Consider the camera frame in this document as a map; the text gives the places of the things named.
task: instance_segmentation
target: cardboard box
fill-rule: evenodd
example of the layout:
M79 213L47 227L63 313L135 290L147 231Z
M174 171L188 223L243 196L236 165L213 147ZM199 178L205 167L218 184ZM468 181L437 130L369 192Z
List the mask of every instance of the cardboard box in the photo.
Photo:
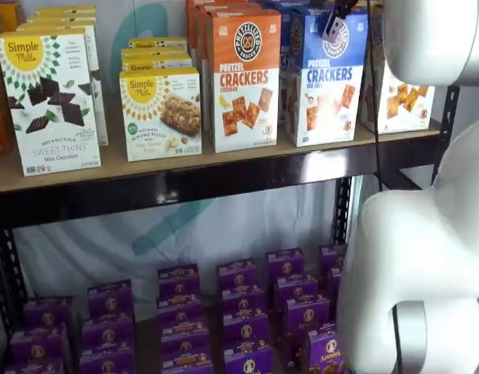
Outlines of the cardboard box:
M90 76L92 77L91 92L93 106L95 110L97 138L100 146L109 144L107 139L106 113L104 110L104 95L102 82L100 81L99 58L97 57L97 36L95 21L57 22L54 18L40 18L34 23L24 23L18 27L18 30L38 31L38 30L66 30L82 29L85 31L86 53L89 62Z
M120 344L123 341L135 341L131 314L105 314L83 322L83 349L92 349L102 344Z
M268 339L224 345L224 374L272 374L273 348Z
M135 372L136 358L132 342L120 344L102 344L83 351L80 359L82 374L100 372Z
M185 353L210 343L210 333L205 316L183 322L161 323L161 353Z
M196 68L122 72L120 91L129 161L201 154Z
M218 266L218 284L227 290L243 284L258 284L255 261L250 257Z
M175 374L190 372L192 374L213 374L213 362L210 347L193 348L191 351L181 353L175 351L161 355L161 373Z
M215 151L276 145L280 14L209 12L206 22Z
M296 146L354 138L367 43L365 8L355 8L331 44L322 39L333 5L291 11L287 134Z
M199 292L198 265L190 263L158 270L160 297Z
M222 290L222 309L225 312L248 308L265 309L265 292L257 284L243 284Z
M122 312L133 314L132 282L128 279L90 287L87 297L90 318Z
M134 56L122 59L122 71L142 72L145 70L163 68L192 67L191 57L187 53L168 54L158 56Z
M433 86L414 86L397 79L389 69L382 40L382 6L372 7L374 30L374 66L376 98L378 101L378 132L404 132L429 128L431 108L435 98ZM359 112L359 121L374 132L372 107L371 59L367 58L364 100Z
M265 309L242 309L239 312L224 314L224 342L236 340L267 339L269 317Z
M4 33L0 51L25 176L99 167L83 30Z
M203 304L199 294L178 294L158 299L158 318L161 322L181 322L202 316Z

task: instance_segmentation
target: orange cracker box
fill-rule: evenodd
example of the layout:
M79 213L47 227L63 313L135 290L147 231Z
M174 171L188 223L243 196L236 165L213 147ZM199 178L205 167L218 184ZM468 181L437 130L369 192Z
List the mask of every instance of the orange cracker box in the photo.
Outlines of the orange cracker box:
M280 13L210 12L207 17L215 151L275 145Z
M16 28L21 23L25 22L23 8L21 8L20 2L0 2L0 12L2 13L2 20L5 28L2 31L16 31Z

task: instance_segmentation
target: snack box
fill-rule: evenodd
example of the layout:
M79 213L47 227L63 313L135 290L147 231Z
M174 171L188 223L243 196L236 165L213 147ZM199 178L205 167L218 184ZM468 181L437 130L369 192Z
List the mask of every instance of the snack box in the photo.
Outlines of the snack box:
M221 290L243 284L258 284L255 261L252 258L218 266L218 284Z
M160 297L199 292L198 265L190 263L158 270Z
M4 33L0 51L24 175L99 167L83 30Z
M276 145L279 12L208 12L206 29L215 151Z
M64 372L62 360L41 360L9 366L4 374L64 374Z
M165 296L158 299L157 305L161 322L180 322L204 314L199 293Z
M62 359L66 372L73 372L71 350L64 324L17 330L12 335L10 345L12 360L16 364L34 360Z
M293 8L287 134L296 146L352 140L367 43L367 11L342 21L336 42L322 39L334 5Z
M383 6L373 6L371 9L371 25L374 30L372 52L374 54L377 86L378 132L379 134L388 134L428 129L435 88L433 86L407 84L393 75L384 53L382 38ZM364 100L359 112L359 121L374 132L371 59L369 57L365 67L363 95Z
M122 60L122 71L124 72L186 67L192 67L192 61L191 57L185 52L158 56L125 57Z
M18 1L0 2L0 13L4 26L2 31L16 31L16 28L26 19L21 2Z
M224 374L272 374L273 348L269 339L224 345Z
M192 374L213 374L213 362L210 347L203 345L181 353L175 351L161 355L161 373L175 374L191 372Z
M264 309L242 309L224 314L224 341L266 339L269 317Z
M210 333L205 316L183 322L161 323L160 332L162 353L172 351L185 353L210 342Z
M172 55L175 53L185 53L184 46L176 45L174 47L124 48L121 51L122 59L126 57Z
M311 274L291 274L278 277L274 288L276 309L282 312L286 300L302 295L315 295L319 290L317 279Z
M67 30L81 29L85 31L86 53L89 62L90 76L92 77L92 88L86 90L93 100L95 118L97 125L97 138L100 146L109 144L107 140L106 113L104 110L104 95L102 83L100 81L99 58L97 57L96 44L96 23L94 21L75 21L75 22L57 22L54 18L38 19L34 23L24 23L18 27L18 31L38 31L38 30Z
M136 358L131 341L102 344L83 351L80 358L82 374L102 372L135 372Z
M123 341L135 341L133 315L131 314L105 314L83 322L83 349Z
M181 45L187 51L187 42L184 37L131 37L130 48L174 47Z
M284 335L307 330L329 321L330 301L321 294L303 295L286 300L284 307Z
M351 374L343 362L336 327L333 324L307 332L302 350L302 372Z
M265 292L257 284L243 284L222 290L222 310L233 312L241 309L265 309Z
M90 287L87 297L90 318L120 312L133 314L132 282L128 279Z

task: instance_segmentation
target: purple snack box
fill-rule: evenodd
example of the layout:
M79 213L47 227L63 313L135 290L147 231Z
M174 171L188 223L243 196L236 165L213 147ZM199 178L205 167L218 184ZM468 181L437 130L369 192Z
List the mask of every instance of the purple snack box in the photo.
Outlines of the purple snack box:
M218 283L221 290L243 284L258 284L256 264L253 259L243 259L218 267Z
M95 348L102 344L134 341L133 316L131 314L105 314L88 319L82 328L83 349Z
M80 358L80 372L82 374L129 370L134 372L136 360L132 346L132 342L124 341L120 344L102 344L83 351Z
M224 346L224 374L272 374L273 349L268 339Z
M222 290L224 312L248 308L265 309L265 292L257 284L243 284L230 290Z
M161 355L161 374L178 372L213 374L210 346L203 345L185 353L176 351Z
M160 297L199 293L199 273L195 263L158 270Z
M132 282L121 280L87 290L90 318L103 314L133 314Z
M210 343L210 332L205 316L180 323L161 323L160 332L162 353L172 351L185 353Z
M301 367L302 372L351 374L343 363L334 325L319 327L305 334Z
M43 360L9 366L4 374L64 374L62 360Z
M181 322L204 314L199 294L160 298L157 305L160 322Z
M224 315L224 341L258 340L269 336L269 317L263 309L242 309Z

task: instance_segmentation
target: purple box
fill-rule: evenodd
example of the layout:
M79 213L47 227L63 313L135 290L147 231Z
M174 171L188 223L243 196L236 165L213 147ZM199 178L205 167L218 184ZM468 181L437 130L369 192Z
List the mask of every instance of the purple box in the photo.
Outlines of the purple box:
M224 312L249 308L265 309L265 292L257 284L244 284L230 290L222 290Z
M133 314L132 282L130 280L91 287L87 294L90 318L120 312Z
M83 349L95 348L102 344L134 341L133 316L131 314L105 314L83 323Z
M224 315L224 341L258 340L269 337L269 317L264 309L242 309Z
M273 348L268 339L224 345L224 374L272 374Z
M351 374L343 363L336 327L333 324L306 333L302 349L302 372Z
M101 372L135 371L136 360L132 342L120 344L102 344L93 349L83 351L80 359L82 374L98 374Z
M176 351L161 355L161 374L178 372L213 374L210 346L203 345L185 353Z
M62 360L43 360L9 366L4 374L64 374Z
M318 291L318 281L313 275L291 274L289 277L278 277L274 288L276 310L282 312L285 301L290 298L315 295Z
M158 270L160 297L199 293L199 273L195 263Z
M206 317L201 316L184 322L161 323L161 352L188 352L210 343Z
M268 252L266 258L269 271L269 285L274 285L277 277L301 274L305 269L305 257L299 248Z
M204 314L199 294L160 298L157 305L160 322L181 322Z
M219 266L218 284L221 290L227 290L243 284L258 284L255 261L249 258Z

